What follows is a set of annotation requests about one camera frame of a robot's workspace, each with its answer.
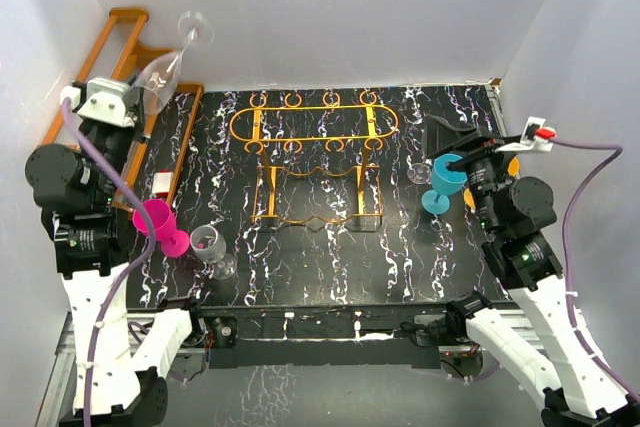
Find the pink plastic wine glass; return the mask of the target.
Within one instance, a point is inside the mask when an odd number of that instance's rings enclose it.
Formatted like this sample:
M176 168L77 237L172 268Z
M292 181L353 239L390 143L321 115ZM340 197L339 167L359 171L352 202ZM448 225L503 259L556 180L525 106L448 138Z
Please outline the pink plastic wine glass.
M171 207L163 199L149 199L142 203L150 216L156 233L153 248L160 246L162 253L170 258L177 258L187 252L190 247L189 234L179 230L177 220Z

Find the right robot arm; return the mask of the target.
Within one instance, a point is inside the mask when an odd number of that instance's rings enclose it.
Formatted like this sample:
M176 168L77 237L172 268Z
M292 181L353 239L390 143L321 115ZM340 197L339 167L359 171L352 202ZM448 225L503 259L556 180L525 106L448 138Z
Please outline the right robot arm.
M544 237L558 220L552 188L536 177L508 174L516 156L548 153L558 144L556 131L538 117L516 136L426 118L422 151L432 170L423 207L436 214L441 198L469 189L489 235L482 247L485 262L539 345L523 339L475 291L450 301L442 324L453 341L487 350L530 396L545 425L635 426L638 392L612 370L578 316L570 252L556 254Z

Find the clear large wine glass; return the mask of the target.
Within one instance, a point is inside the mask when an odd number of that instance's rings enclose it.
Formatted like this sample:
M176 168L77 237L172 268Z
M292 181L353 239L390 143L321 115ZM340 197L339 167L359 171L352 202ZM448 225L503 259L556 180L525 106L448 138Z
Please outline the clear large wine glass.
M175 94L186 52L197 46L207 46L214 39L214 30L201 12L184 12L177 26L182 47L152 60L132 85L147 116L159 114Z

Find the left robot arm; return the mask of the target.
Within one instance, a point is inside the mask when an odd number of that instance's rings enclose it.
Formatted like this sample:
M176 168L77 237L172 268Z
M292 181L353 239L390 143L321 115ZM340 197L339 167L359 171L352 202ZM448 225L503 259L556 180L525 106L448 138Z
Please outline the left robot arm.
M72 115L94 106L84 84L70 85L61 114L80 147L38 146L25 178L53 242L56 269L71 307L76 392L62 426L158 426L168 406L167 376L184 344L194 346L207 323L189 297L163 300L138 348L129 340L126 283L153 253L160 230L121 177L144 130L140 100L122 121Z

